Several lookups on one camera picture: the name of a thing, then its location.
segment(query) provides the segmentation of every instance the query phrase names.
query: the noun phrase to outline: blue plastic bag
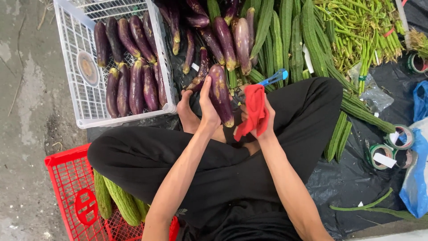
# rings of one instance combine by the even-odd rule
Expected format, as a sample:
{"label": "blue plastic bag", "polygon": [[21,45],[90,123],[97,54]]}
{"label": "blue plastic bag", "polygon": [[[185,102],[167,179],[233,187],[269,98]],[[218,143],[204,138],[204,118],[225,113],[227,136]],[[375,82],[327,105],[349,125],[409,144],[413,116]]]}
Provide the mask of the blue plastic bag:
{"label": "blue plastic bag", "polygon": [[413,99],[415,101],[415,115],[413,122],[422,120],[428,116],[428,81],[420,82],[413,90]]}
{"label": "blue plastic bag", "polygon": [[428,177],[424,176],[425,168],[427,168],[428,142],[420,129],[413,128],[412,130],[415,142],[411,150],[418,153],[418,159],[407,169],[403,187],[400,191],[400,198],[409,212],[416,218],[420,218],[428,211]]}

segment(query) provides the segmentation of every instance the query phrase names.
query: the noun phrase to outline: black pants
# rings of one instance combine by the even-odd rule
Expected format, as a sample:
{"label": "black pants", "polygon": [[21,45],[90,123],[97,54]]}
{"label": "black pants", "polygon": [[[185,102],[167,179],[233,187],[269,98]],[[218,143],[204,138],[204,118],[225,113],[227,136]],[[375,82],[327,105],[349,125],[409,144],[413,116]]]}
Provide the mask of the black pants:
{"label": "black pants", "polygon": [[[311,78],[268,94],[276,112],[275,134],[288,160],[306,183],[330,139],[339,116],[341,84],[331,78]],[[235,118],[235,124],[241,118]],[[233,129],[225,129],[232,140]],[[169,169],[192,134],[151,127],[120,127],[106,131],[88,150],[90,164],[125,191],[151,204]],[[202,228],[227,215],[234,200],[280,203],[261,151],[211,140],[179,216]]]}

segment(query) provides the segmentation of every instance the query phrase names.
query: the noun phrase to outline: person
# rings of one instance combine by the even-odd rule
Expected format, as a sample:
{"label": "person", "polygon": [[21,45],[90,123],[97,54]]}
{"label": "person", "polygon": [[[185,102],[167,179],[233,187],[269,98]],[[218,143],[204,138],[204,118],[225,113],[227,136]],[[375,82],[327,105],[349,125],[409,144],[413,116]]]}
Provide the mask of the person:
{"label": "person", "polygon": [[[207,77],[201,120],[189,107],[192,92],[182,92],[184,132],[119,127],[89,147],[93,168],[151,205],[142,240],[167,241],[174,215],[186,227],[177,240],[333,240],[305,184],[339,117],[341,84],[310,78],[269,93],[267,130],[238,147],[235,128],[220,125],[210,85]],[[235,125],[247,117],[242,106]]]}

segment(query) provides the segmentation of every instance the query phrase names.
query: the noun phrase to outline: plastic lid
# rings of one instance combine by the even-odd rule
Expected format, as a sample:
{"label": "plastic lid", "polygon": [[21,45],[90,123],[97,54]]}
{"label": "plastic lid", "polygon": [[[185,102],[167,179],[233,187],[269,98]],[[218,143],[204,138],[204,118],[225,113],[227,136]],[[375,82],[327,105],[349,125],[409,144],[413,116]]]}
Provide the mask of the plastic lid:
{"label": "plastic lid", "polygon": [[77,67],[87,84],[90,86],[98,85],[100,81],[98,67],[91,55],[85,51],[80,51],[77,54]]}

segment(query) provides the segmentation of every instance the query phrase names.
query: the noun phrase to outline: white plastic crate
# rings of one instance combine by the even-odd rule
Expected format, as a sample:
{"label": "white plastic crate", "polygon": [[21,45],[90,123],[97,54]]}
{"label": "white plastic crate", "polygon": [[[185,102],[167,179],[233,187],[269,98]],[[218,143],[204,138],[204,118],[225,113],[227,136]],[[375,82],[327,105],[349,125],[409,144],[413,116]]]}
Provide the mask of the white plastic crate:
{"label": "white plastic crate", "polygon": [[[165,54],[165,29],[159,9],[152,0],[54,0],[53,2],[76,124],[79,128],[115,127],[129,121],[176,113],[177,93],[173,87],[169,58]],[[95,23],[98,21],[105,23],[110,16],[119,20],[122,17],[129,19],[136,14],[141,18],[146,10],[149,11],[153,33],[156,36],[158,64],[162,71],[167,104],[162,110],[152,112],[146,110],[143,114],[113,119],[106,109],[105,98],[108,71],[117,66],[110,58],[107,68],[97,67],[99,82],[96,86],[91,86],[83,79],[78,69],[77,54],[85,51],[96,62],[93,36]],[[131,67],[135,58],[126,52],[125,61]]]}

